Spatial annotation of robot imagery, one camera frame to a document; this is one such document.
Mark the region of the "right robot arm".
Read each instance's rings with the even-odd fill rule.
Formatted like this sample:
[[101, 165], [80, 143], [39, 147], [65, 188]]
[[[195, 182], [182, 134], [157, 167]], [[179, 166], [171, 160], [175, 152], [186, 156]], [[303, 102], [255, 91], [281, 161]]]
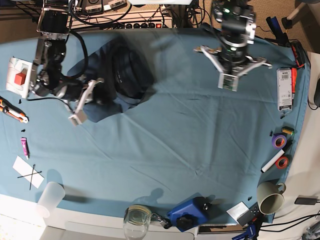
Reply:
[[[93, 91], [104, 79], [87, 80], [85, 70], [89, 65], [88, 51], [83, 38], [71, 29], [72, 17], [69, 7], [71, 0], [45, 0], [38, 20], [38, 38], [35, 58], [32, 62], [29, 91], [37, 100], [58, 100], [68, 108], [76, 102], [76, 108], [69, 108], [69, 120], [76, 126], [87, 120], [85, 104], [93, 100]], [[62, 74], [62, 62], [67, 52], [67, 39], [75, 36], [82, 47], [84, 62], [79, 73]]]

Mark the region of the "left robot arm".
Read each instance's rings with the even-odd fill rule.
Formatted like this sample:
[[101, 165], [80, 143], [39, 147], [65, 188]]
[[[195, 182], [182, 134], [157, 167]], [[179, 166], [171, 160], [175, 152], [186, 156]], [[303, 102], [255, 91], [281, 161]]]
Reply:
[[246, 0], [214, 0], [211, 13], [221, 30], [211, 25], [204, 29], [216, 37], [220, 47], [201, 45], [194, 51], [204, 54], [219, 72], [218, 88], [236, 92], [242, 76], [261, 66], [272, 68], [266, 58], [248, 54], [255, 39], [256, 13]]

